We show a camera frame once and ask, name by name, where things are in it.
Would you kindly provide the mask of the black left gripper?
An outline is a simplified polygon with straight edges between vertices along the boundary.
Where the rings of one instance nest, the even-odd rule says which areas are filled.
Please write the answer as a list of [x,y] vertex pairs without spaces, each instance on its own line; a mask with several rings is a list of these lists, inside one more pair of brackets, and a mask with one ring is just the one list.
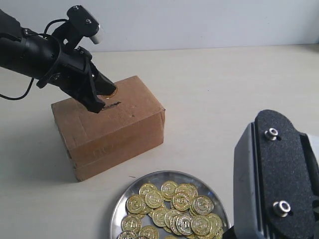
[[98,97],[115,94],[116,85],[94,64],[84,48],[76,50],[69,42],[57,37],[37,37],[36,85],[42,89],[51,84],[59,87],[88,111],[99,113],[105,106]]

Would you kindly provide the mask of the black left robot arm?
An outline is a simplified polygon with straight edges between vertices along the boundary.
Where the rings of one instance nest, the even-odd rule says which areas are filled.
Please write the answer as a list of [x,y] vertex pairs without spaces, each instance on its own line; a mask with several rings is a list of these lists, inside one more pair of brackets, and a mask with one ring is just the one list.
[[105,103],[98,96],[112,97],[116,85],[93,64],[91,53],[79,46],[82,38],[101,42],[102,32],[96,18],[83,6],[67,11],[67,19],[49,34],[24,28],[14,17],[0,13],[0,66],[47,84],[81,103],[88,111],[99,113]]

